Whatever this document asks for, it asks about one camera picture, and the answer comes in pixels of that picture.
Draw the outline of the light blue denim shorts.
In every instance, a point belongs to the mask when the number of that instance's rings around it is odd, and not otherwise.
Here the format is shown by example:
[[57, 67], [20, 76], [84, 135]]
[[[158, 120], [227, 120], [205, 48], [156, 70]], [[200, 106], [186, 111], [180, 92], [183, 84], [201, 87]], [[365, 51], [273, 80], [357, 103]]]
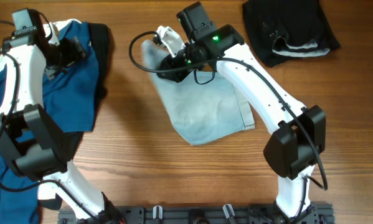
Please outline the light blue denim shorts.
[[246, 98], [221, 74], [189, 74], [176, 83], [149, 74], [176, 132], [189, 144], [207, 144], [229, 134], [255, 128]]

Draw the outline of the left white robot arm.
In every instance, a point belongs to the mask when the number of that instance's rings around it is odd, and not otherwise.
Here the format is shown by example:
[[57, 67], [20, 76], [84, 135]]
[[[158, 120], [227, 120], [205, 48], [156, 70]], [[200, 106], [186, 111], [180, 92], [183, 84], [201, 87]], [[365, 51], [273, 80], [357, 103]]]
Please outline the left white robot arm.
[[67, 202], [79, 223], [123, 223], [73, 163], [105, 96], [109, 29], [12, 15], [0, 49], [0, 223], [38, 223], [37, 208]]

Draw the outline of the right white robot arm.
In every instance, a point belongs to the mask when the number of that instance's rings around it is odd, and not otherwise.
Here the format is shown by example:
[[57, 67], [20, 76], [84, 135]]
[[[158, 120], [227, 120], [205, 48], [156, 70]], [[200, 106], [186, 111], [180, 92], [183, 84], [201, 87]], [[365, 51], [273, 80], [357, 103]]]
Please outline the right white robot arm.
[[256, 61], [243, 37], [231, 25], [217, 27], [203, 5], [195, 2], [177, 14], [186, 38], [159, 26], [155, 43], [169, 55], [158, 76], [176, 83], [209, 66], [241, 92], [263, 120], [270, 138], [265, 160], [278, 177], [278, 195], [271, 220], [305, 223], [313, 211], [308, 197], [312, 172], [322, 169], [326, 117], [318, 107], [306, 107], [287, 93]]

